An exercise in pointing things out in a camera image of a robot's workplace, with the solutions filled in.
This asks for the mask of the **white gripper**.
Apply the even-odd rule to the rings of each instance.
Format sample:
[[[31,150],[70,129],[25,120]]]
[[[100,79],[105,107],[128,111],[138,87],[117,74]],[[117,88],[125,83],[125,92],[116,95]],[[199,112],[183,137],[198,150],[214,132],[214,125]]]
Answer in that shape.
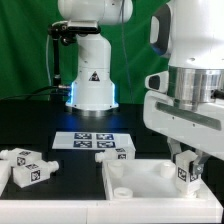
[[[148,129],[167,136],[171,161],[182,152],[181,143],[198,150],[190,163],[190,173],[201,175],[204,164],[211,156],[224,161],[224,100],[200,103],[195,112],[174,106],[174,100],[166,93],[168,72],[160,72],[145,78],[148,89],[143,106],[143,121]]]

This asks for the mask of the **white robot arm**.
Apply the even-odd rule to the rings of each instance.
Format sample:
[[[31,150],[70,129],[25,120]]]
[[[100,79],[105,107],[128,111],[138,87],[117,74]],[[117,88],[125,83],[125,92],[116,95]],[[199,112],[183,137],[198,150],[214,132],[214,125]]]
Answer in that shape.
[[[99,27],[128,21],[132,0],[58,0],[58,8],[78,42],[67,105],[81,112],[115,108],[111,45]],[[185,143],[224,161],[224,0],[169,0],[151,17],[149,44],[168,65],[145,79],[146,127],[167,136],[172,150]]]

